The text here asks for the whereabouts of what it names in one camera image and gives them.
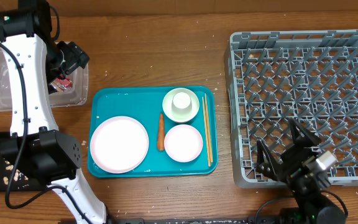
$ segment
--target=clear plastic container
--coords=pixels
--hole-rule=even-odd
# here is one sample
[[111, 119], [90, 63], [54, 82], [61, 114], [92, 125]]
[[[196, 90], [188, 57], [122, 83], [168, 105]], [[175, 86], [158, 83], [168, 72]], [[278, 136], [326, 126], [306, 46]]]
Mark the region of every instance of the clear plastic container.
[[[89, 82], [88, 65], [86, 65], [85, 69], [78, 67], [67, 77], [73, 82], [73, 86], [67, 91], [49, 95], [50, 106], [53, 108], [78, 106], [86, 102]], [[9, 85], [9, 73], [4, 54], [0, 48], [0, 111], [12, 110], [11, 88]]]

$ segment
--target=wooden tabletop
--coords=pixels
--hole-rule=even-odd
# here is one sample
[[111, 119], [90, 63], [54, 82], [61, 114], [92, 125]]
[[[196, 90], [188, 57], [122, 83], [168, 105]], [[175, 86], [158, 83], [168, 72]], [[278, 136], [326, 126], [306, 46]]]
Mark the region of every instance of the wooden tabletop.
[[[60, 40], [76, 42], [91, 58], [86, 104], [53, 109], [60, 130], [79, 142], [88, 142], [92, 99], [103, 88], [204, 85], [215, 93], [219, 164], [210, 175], [97, 179], [86, 168], [88, 151], [83, 146], [85, 177], [111, 213], [117, 218], [149, 220], [246, 217], [266, 200], [289, 193], [240, 189], [234, 184], [223, 64], [229, 36], [238, 31], [358, 29], [358, 11], [71, 17], [61, 19], [60, 25]], [[8, 131], [10, 125], [11, 113], [0, 113], [0, 131]], [[346, 203], [348, 223], [358, 223], [358, 187], [330, 190]], [[13, 193], [11, 201], [18, 204], [33, 194]], [[294, 206], [288, 199], [266, 207], [263, 213]], [[8, 209], [0, 193], [0, 223], [56, 223], [71, 218], [53, 193], [19, 210]]]

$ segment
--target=teal placemat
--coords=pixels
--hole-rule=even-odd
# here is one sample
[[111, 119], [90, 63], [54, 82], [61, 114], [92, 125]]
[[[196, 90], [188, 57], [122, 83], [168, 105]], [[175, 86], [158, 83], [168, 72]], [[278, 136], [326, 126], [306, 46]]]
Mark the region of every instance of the teal placemat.
[[[187, 88], [196, 93], [200, 101], [200, 110], [194, 119], [186, 124], [196, 128], [203, 137], [203, 150], [201, 154], [191, 162], [177, 162], [168, 154], [157, 149], [158, 121], [162, 112], [162, 100], [164, 96], [174, 88]], [[211, 142], [213, 163], [208, 167], [206, 153], [205, 128], [203, 116], [204, 94], [208, 97], [209, 122], [211, 127]], [[88, 150], [88, 170], [95, 177], [163, 177], [173, 175], [209, 174], [215, 170], [218, 164], [218, 144], [216, 142], [216, 118], [214, 95], [204, 86], [170, 86], [170, 87], [137, 87], [137, 88], [107, 88], [100, 90], [93, 98], [90, 138], [94, 130], [105, 120], [115, 116], [128, 116], [143, 124], [149, 135], [149, 151], [143, 162], [134, 170], [124, 174], [112, 174], [103, 171], [93, 161], [90, 146]], [[178, 125], [164, 115], [165, 133]]]

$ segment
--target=chopstick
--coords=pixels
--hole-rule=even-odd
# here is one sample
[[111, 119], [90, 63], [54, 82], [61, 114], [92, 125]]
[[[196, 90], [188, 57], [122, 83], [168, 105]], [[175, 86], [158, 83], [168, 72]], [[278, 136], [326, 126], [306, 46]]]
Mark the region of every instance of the chopstick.
[[206, 124], [206, 113], [205, 113], [204, 97], [203, 97], [203, 114], [204, 114], [206, 155], [207, 155], [207, 158], [208, 158], [208, 167], [211, 167], [211, 159], [209, 158], [209, 146], [208, 146], [208, 130], [207, 130], [208, 126]]
[[209, 144], [209, 160], [211, 163], [214, 162], [214, 158], [212, 156], [212, 142], [211, 142], [211, 128], [209, 127], [209, 112], [208, 112], [208, 100], [205, 93], [205, 110], [206, 110], [206, 127], [208, 130], [208, 144]]

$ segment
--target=gray dish rack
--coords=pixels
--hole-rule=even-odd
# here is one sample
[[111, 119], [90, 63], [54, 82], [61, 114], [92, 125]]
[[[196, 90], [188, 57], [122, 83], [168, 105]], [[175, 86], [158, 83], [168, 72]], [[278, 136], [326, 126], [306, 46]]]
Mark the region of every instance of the gray dish rack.
[[323, 140], [312, 150], [337, 157], [332, 184], [358, 185], [358, 30], [236, 32], [224, 63], [239, 187], [283, 186], [255, 171], [256, 140], [279, 161], [288, 118]]

